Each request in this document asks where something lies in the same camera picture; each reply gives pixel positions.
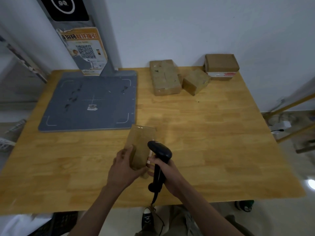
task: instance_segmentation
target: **orange and white poster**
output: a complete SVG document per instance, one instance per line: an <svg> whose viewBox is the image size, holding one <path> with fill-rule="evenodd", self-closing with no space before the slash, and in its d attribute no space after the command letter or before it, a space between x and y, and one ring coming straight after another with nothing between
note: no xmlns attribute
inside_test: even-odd
<svg viewBox="0 0 315 236"><path fill-rule="evenodd" d="M84 75L100 75L107 63L107 54L96 27L56 30L74 62Z"/></svg>

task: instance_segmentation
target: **brown package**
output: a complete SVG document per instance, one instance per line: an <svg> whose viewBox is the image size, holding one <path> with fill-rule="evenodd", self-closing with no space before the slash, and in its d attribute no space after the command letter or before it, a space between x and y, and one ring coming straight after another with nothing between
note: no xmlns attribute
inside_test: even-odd
<svg viewBox="0 0 315 236"><path fill-rule="evenodd" d="M233 54L207 54L204 68L212 80L230 80L239 71Z"/></svg>
<svg viewBox="0 0 315 236"><path fill-rule="evenodd" d="M210 76L208 76L201 69L196 69L189 72L189 74L184 77L183 89L195 96L208 85L209 81Z"/></svg>
<svg viewBox="0 0 315 236"><path fill-rule="evenodd" d="M155 96L180 93L183 80L173 60L150 61L150 71Z"/></svg>
<svg viewBox="0 0 315 236"><path fill-rule="evenodd" d="M153 127L144 127L133 124L129 131L124 149L133 145L133 150L130 155L130 167L134 170L139 170L146 166L148 156L152 154L148 148L148 141L155 140L156 130ZM142 175L143 178L148 178L148 173Z"/></svg>

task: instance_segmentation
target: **barcode scanner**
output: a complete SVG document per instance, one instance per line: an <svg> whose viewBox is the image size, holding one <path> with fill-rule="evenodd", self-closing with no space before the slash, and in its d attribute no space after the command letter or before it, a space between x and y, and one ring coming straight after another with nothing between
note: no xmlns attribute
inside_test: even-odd
<svg viewBox="0 0 315 236"><path fill-rule="evenodd" d="M155 153L157 158L161 159L166 164L172 157L171 150L157 141L149 141L148 148ZM157 195L160 193L164 182L165 175L163 174L161 168L157 164L155 164L153 182L150 183L148 186L149 191L154 193L151 205L154 204L154 202L156 201Z"/></svg>

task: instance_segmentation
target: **person's left hand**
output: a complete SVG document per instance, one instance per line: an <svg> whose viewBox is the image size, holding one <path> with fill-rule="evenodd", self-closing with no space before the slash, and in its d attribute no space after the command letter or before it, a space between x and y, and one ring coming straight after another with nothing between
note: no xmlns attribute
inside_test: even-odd
<svg viewBox="0 0 315 236"><path fill-rule="evenodd" d="M131 185L132 182L140 175L145 173L149 168L143 167L139 170L132 170L129 165L129 158L132 152L132 146L126 150L122 149L117 152L113 165L109 169L107 185L122 192Z"/></svg>

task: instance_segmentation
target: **gray scanning mat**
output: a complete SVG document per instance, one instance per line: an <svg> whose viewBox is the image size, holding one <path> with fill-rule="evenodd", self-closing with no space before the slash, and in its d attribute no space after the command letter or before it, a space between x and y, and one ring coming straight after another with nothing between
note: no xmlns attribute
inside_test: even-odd
<svg viewBox="0 0 315 236"><path fill-rule="evenodd" d="M57 84L39 131L128 129L135 123L137 76L69 72Z"/></svg>

